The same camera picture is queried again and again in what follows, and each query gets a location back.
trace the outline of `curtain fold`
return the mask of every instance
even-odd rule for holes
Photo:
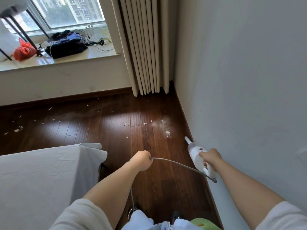
[[[112,4],[134,95],[160,92],[160,87],[168,93],[169,0],[112,0]]]

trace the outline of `forearm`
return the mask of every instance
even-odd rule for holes
[[[133,180],[139,169],[127,162],[95,185],[83,198],[100,207],[115,229],[127,202]]]
[[[222,177],[237,209],[252,230],[274,206],[284,201],[271,189],[222,159],[215,164],[215,170]]]

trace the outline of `white bed sheet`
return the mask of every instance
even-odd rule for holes
[[[0,228],[49,229],[98,182],[107,157],[99,143],[0,156]]]

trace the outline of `person's right hand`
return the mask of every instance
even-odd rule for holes
[[[209,165],[212,166],[212,168],[215,171],[216,171],[216,168],[215,168],[216,163],[223,160],[222,156],[215,148],[210,149],[208,152],[200,152],[199,155],[204,160],[204,166],[206,166],[208,163]]]
[[[136,166],[139,171],[144,171],[147,170],[153,162],[153,159],[150,160],[149,158],[150,158],[150,152],[138,151],[130,159],[130,162],[133,163],[133,165]]]

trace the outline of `floor plank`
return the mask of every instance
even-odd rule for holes
[[[23,129],[14,132],[18,126]],[[112,171],[140,150],[194,167],[186,135],[185,119],[172,87],[168,94],[163,90],[138,97],[126,93],[0,111],[0,155],[97,142],[108,152],[104,164]],[[219,225],[207,181],[186,168],[156,160],[136,176],[132,189],[134,201],[155,223],[170,221],[177,210],[188,220],[203,217]],[[131,204],[129,197],[116,229],[128,221]]]

